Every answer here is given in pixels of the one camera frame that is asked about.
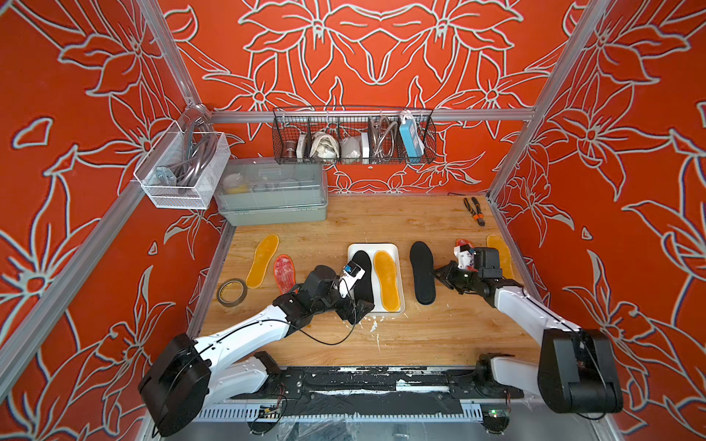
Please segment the black insole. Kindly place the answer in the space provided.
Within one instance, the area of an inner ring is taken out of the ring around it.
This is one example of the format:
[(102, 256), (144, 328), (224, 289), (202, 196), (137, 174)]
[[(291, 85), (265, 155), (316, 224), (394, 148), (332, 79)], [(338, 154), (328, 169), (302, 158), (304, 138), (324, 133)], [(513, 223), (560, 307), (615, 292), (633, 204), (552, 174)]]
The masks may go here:
[(417, 241), (411, 246), (409, 259), (417, 302), (430, 305), (436, 300), (433, 254), (424, 242)]
[(362, 278), (356, 282), (354, 287), (356, 299), (374, 304), (375, 301), (371, 283), (372, 264), (369, 255), (365, 251), (357, 251), (353, 255), (352, 261), (364, 271)]

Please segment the white plastic storage tray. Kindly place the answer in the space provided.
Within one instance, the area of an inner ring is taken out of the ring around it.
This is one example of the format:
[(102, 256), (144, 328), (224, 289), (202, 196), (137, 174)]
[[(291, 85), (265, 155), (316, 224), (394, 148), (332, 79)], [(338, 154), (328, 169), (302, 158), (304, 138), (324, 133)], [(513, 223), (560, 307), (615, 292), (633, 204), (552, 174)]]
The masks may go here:
[[(351, 244), (347, 249), (347, 258), (352, 260), (358, 252), (365, 253), (371, 260), (371, 270), (367, 270), (367, 273), (371, 276), (374, 307), (368, 316), (393, 317), (401, 315), (406, 308), (406, 301), (404, 300), (404, 286), (397, 246), (394, 244)], [(378, 254), (382, 257), (388, 255), (390, 261), (389, 264), (384, 261), (384, 268), (381, 271), (376, 266), (376, 255)]]

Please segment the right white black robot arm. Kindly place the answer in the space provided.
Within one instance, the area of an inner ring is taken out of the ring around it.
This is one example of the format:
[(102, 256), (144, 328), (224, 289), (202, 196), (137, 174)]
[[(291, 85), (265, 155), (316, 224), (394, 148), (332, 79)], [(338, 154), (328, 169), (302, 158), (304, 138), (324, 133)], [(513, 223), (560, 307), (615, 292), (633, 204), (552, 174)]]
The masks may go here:
[(609, 338), (564, 319), (503, 276), (495, 248), (454, 248), (455, 260), (433, 276), (461, 295), (474, 294), (519, 325), (540, 347), (532, 364), (511, 355), (479, 358), (482, 380), (537, 395), (555, 413), (608, 415), (623, 410), (623, 392)]

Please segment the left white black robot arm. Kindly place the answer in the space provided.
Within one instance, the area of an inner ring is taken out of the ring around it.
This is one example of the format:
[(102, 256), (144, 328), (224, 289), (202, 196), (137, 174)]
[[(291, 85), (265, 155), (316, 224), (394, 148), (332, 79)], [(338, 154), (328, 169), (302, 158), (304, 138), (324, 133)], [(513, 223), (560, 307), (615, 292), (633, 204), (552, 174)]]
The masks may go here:
[(203, 407), (260, 390), (279, 372), (262, 348), (302, 333), (314, 316), (335, 312), (342, 321), (356, 325), (374, 307), (356, 292), (366, 274), (354, 262), (341, 272), (317, 266), (304, 283), (237, 325), (197, 339), (187, 334), (172, 338), (138, 386), (154, 433), (170, 437)]

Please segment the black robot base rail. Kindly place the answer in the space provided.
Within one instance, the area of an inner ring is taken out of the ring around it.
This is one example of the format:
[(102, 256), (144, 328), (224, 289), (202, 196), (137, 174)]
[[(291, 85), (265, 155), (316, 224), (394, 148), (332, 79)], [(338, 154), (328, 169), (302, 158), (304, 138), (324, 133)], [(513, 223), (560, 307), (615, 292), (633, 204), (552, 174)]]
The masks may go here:
[(507, 409), (526, 394), (474, 367), (285, 367), (235, 400), (285, 406), (287, 416), (462, 415), (465, 404)]

